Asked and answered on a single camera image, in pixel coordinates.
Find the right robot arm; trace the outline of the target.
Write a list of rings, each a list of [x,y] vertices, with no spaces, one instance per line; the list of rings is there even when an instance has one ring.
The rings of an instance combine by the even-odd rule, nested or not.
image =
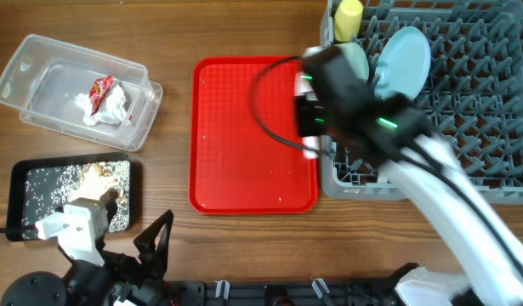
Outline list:
[[[306,136],[324,135],[375,167],[427,218],[462,267],[459,275],[407,271],[395,283],[407,305],[523,305],[523,243],[460,167],[425,114],[397,93],[376,96],[352,64],[353,43],[300,56],[297,89],[309,106]]]

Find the red snack wrapper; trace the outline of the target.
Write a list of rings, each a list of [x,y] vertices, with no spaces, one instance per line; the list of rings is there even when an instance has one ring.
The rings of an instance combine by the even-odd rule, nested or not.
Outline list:
[[[90,115],[94,115],[98,110],[100,105],[103,103],[105,96],[111,89],[111,86],[114,82],[114,76],[104,76],[94,81],[93,86],[91,87],[88,97],[91,104]]]

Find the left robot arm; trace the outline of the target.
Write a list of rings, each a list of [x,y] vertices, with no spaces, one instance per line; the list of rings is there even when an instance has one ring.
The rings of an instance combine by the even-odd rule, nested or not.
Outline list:
[[[170,285],[163,279],[172,225],[168,210],[141,232],[134,239],[137,258],[104,250],[100,266],[68,257],[71,267],[63,277],[45,271],[23,275],[8,286],[0,304],[172,305]]]

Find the yellow plastic cup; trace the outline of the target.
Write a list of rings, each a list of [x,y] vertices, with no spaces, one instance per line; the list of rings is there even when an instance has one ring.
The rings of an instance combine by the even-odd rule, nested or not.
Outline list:
[[[348,42],[357,36],[363,15],[363,4],[359,0],[342,0],[333,17],[334,40]]]

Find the green bowl with food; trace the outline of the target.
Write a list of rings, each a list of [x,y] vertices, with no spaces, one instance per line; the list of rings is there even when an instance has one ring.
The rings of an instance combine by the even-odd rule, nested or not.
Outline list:
[[[356,42],[340,43],[337,47],[350,64],[356,77],[366,82],[369,78],[370,70],[367,56],[362,47]]]

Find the white napkin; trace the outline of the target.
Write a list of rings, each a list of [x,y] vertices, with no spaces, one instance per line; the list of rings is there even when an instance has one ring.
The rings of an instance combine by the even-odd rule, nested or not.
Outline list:
[[[97,123],[118,124],[121,123],[127,114],[125,103],[127,98],[119,84],[113,85],[110,92],[105,96],[99,109],[91,114],[91,102],[85,93],[80,93],[75,97],[75,102],[84,111],[83,123],[93,126]]]

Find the light blue plate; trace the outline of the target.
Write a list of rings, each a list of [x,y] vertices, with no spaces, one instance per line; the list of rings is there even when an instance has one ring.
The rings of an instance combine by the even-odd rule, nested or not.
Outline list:
[[[374,93],[382,99],[404,94],[409,100],[414,100],[426,83],[430,63],[431,52],[426,36],[412,26],[400,29],[379,56]]]

